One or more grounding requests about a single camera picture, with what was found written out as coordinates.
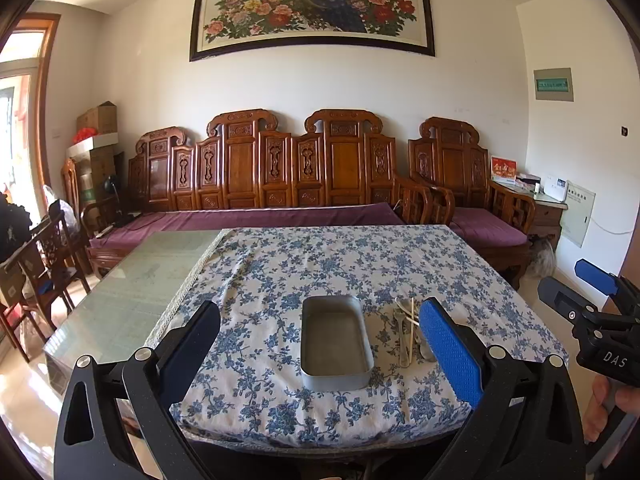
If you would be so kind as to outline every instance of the hand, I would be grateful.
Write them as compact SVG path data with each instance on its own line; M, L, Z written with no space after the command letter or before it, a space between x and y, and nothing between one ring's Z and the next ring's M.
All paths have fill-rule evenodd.
M607 425L609 414L602 403L609 395L609 381L605 376L598 375L591 385L593 395L589 400L587 411L584 413L582 426L584 437L588 442L595 442ZM640 416L640 388L621 386L616 392L616 405L625 413Z

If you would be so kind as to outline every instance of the purple seat cover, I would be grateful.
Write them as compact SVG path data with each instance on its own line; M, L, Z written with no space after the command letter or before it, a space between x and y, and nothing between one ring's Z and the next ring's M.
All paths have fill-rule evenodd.
M402 225L389 204L289 209L177 211L145 214L132 223L93 238L92 248L130 249L158 231L208 231L236 227L317 227Z
M457 207L449 227L473 248L513 247L527 243L527 235L486 209Z

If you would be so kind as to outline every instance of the metal tray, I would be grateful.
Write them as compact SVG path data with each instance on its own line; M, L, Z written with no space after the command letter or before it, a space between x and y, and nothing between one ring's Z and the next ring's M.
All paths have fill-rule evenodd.
M373 354L360 302L311 296L302 302L302 382L313 392L359 390L369 384Z

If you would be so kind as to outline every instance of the blue floral tablecloth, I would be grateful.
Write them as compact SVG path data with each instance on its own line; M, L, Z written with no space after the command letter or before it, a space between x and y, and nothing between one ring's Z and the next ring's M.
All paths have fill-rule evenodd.
M302 385L302 301L352 294L365 315L375 368L369 386L315 393ZM398 366L394 297L435 296L453 320L514 357L567 354L524 300L445 226L233 230L173 316L204 300L222 326L184 401L171 413L190 438L263 450L392 446L459 427L470 412L417 346Z

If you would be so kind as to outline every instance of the screw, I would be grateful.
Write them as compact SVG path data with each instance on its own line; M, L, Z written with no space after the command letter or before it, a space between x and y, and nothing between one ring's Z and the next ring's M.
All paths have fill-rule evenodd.
M507 352L501 346L492 346L489 348L489 355L494 359L504 359L507 356Z
M151 348L147 348L146 346L143 348L139 348L138 350L136 350L135 353L135 358L136 361L146 361L147 359L149 359L151 357L152 354L152 350Z
M552 366L555 366L556 368L562 368L562 366L564 365L564 361L562 361L562 358L556 354L549 356L549 362L551 363Z
M88 355L83 355L76 361L76 365L78 365L78 368L86 368L90 362L91 358Z

